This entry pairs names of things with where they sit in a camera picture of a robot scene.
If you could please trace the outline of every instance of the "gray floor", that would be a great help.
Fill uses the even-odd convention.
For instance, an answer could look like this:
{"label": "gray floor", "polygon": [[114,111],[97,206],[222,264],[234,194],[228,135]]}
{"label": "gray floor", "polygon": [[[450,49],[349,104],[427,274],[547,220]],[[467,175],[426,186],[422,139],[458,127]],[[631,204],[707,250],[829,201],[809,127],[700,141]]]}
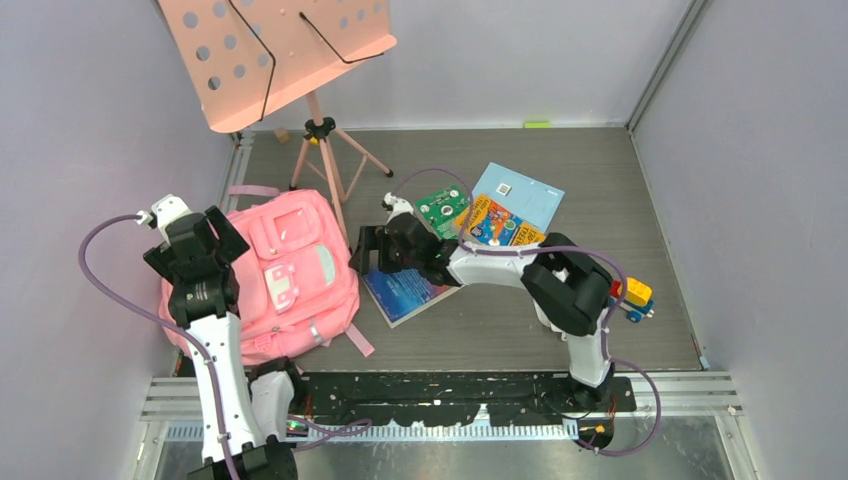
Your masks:
{"label": "gray floor", "polygon": [[[633,147],[624,129],[363,131],[352,132],[365,148],[395,171],[386,178],[366,167],[352,198],[344,205],[351,241],[359,226],[385,223],[380,199],[404,177],[426,167],[450,165],[473,186],[489,162],[496,162],[565,191],[549,231],[562,232],[578,245],[611,254],[654,289],[656,315],[631,324],[624,315],[611,323],[614,357],[649,369],[697,369],[699,363],[677,281],[668,260],[651,200]],[[273,133],[256,135],[245,184],[288,187],[300,149],[299,136],[281,145]],[[345,184],[361,158],[340,138],[333,148]],[[321,165],[317,147],[314,164]],[[428,173],[401,193],[420,198],[453,181]],[[299,186],[327,185],[304,169]],[[240,200],[240,208],[261,201]],[[362,287],[354,320],[376,348],[363,358],[340,337],[329,348],[298,358],[306,370],[523,370],[564,369],[566,345],[535,317],[526,292],[497,286],[460,290],[413,319],[389,329]]]}

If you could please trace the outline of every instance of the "light purple wall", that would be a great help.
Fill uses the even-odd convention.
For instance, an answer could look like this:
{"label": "light purple wall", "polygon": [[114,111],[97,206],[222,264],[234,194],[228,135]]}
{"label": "light purple wall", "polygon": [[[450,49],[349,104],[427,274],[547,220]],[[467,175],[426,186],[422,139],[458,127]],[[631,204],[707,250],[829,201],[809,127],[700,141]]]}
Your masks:
{"label": "light purple wall", "polygon": [[[101,220],[166,193],[215,202],[230,151],[151,2],[4,2],[0,477],[122,478],[150,377],[172,350],[88,285],[76,250]],[[141,254],[155,232],[128,224],[104,237],[95,271],[153,308]]]}
{"label": "light purple wall", "polygon": [[713,2],[638,127],[710,362],[765,478],[846,478],[848,3]]}
{"label": "light purple wall", "polygon": [[[624,125],[689,0],[388,5],[397,46],[318,91],[340,126]],[[301,99],[257,128],[303,129],[308,118]]]}

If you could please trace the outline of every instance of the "backpack strap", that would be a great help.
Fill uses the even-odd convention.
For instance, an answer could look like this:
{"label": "backpack strap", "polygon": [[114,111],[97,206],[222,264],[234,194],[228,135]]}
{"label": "backpack strap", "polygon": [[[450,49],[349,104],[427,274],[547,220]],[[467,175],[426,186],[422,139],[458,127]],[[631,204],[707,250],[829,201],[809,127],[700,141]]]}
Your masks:
{"label": "backpack strap", "polygon": [[261,185],[233,185],[227,190],[230,195],[256,195],[257,197],[276,197],[280,190],[274,187],[263,187]]}
{"label": "backpack strap", "polygon": [[360,332],[358,328],[353,326],[353,322],[351,322],[351,324],[347,327],[345,333],[347,334],[347,338],[349,338],[350,341],[356,345],[356,348],[362,352],[363,356],[367,357],[374,353],[374,346],[365,339],[365,336],[362,335],[362,332]]}

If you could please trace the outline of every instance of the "green object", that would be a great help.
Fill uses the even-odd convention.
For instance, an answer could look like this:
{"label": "green object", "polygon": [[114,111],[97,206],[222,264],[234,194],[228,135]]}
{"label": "green object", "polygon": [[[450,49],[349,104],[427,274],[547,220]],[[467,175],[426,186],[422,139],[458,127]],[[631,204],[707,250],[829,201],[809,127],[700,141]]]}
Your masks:
{"label": "green object", "polygon": [[415,203],[418,214],[438,236],[445,240],[456,238],[453,219],[468,208],[468,197],[456,185],[424,197]]}
{"label": "green object", "polygon": [[551,122],[524,122],[524,128],[551,128]]}

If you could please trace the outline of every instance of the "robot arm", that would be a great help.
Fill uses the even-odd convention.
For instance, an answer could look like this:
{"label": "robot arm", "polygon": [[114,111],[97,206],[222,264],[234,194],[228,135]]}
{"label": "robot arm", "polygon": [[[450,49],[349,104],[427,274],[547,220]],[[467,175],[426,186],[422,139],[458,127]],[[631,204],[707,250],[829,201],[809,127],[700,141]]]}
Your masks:
{"label": "robot arm", "polygon": [[[294,466],[283,439],[299,382],[297,371],[287,358],[268,362],[254,369],[248,387],[241,359],[239,286],[232,263],[250,247],[217,207],[193,213],[173,195],[156,202],[150,212],[139,212],[139,217],[140,224],[158,228],[165,240],[148,250],[144,260],[173,285],[169,313],[205,346],[217,372],[213,379],[197,348],[189,344],[205,426],[204,467],[189,478],[230,478],[224,467],[223,442],[242,480],[291,478],[279,472]],[[218,383],[219,399],[213,393],[213,381]],[[226,425],[224,435],[217,428],[219,414]]]}
{"label": "robot arm", "polygon": [[414,215],[406,200],[387,194],[383,206],[389,219],[383,226],[362,227],[351,267],[370,270],[376,250],[377,267],[393,273],[414,268],[435,285],[491,283],[530,293],[540,321],[564,332],[571,357],[572,397],[586,409],[607,395],[614,365],[604,358],[601,322],[609,304],[612,278],[585,254],[556,252],[521,255],[533,246],[574,246],[566,236],[551,233],[539,245],[483,247],[469,252],[457,240],[441,240]]}

